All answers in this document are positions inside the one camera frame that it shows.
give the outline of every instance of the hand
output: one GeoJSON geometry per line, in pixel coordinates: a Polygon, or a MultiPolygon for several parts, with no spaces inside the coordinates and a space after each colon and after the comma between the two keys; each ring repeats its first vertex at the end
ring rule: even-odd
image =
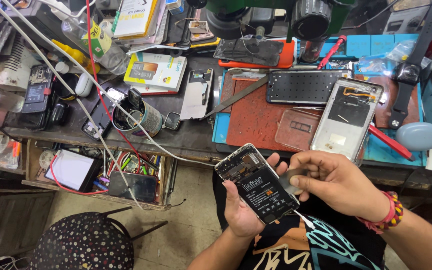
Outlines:
{"type": "MultiPolygon", "coordinates": [[[[273,153],[266,161],[274,168],[279,161],[279,155],[273,153]]],[[[281,162],[275,169],[278,175],[282,175],[287,170],[288,165],[286,162],[281,162]]],[[[235,183],[226,180],[223,182],[223,185],[226,188],[226,208],[224,216],[230,229],[236,236],[254,238],[263,231],[265,224],[256,217],[251,208],[240,200],[235,183]]]]}
{"type": "Polygon", "coordinates": [[[308,169],[308,175],[291,177],[291,185],[302,189],[300,201],[313,193],[332,209],[371,222],[389,213],[389,199],[346,156],[324,151],[304,151],[291,157],[289,169],[308,169]]]}

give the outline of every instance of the green microscope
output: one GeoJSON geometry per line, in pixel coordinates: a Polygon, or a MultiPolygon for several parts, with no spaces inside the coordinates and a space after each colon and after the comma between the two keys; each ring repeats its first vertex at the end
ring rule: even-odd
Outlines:
{"type": "Polygon", "coordinates": [[[317,61],[325,41],[341,30],[357,0],[186,0],[206,7],[211,32],[225,40],[245,35],[258,39],[273,31],[275,9],[286,10],[287,37],[306,41],[301,61],[317,61]]]}

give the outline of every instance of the black battery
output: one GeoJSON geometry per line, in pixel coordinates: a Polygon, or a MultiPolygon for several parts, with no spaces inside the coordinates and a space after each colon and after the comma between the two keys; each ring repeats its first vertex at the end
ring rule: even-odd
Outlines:
{"type": "Polygon", "coordinates": [[[239,196],[265,224],[299,208],[297,200],[283,189],[267,166],[239,180],[236,186],[239,196]]]}

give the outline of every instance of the black polka dot cushion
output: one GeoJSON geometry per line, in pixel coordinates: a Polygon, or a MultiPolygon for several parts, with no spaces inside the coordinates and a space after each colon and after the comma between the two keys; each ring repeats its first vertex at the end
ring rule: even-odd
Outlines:
{"type": "Polygon", "coordinates": [[[61,219],[39,238],[29,269],[128,269],[133,243],[98,212],[61,219]]]}

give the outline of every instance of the fingernail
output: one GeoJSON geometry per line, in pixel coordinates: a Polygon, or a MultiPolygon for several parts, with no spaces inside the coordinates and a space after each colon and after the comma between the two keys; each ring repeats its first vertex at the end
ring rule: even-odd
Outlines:
{"type": "Polygon", "coordinates": [[[293,176],[293,177],[291,177],[291,179],[289,180],[289,183],[290,183],[292,186],[297,187],[297,186],[299,185],[299,183],[300,183],[300,180],[298,179],[297,176],[293,176]]]}

